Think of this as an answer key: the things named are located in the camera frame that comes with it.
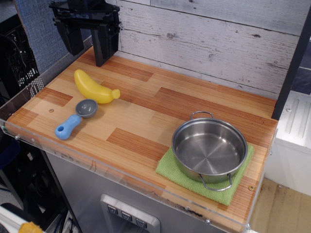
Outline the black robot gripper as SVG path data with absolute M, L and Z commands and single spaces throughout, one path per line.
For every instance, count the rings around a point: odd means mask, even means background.
M 58 32 L 72 55 L 82 51 L 80 29 L 90 29 L 96 61 L 107 61 L 119 46 L 120 8 L 104 0 L 51 1 Z

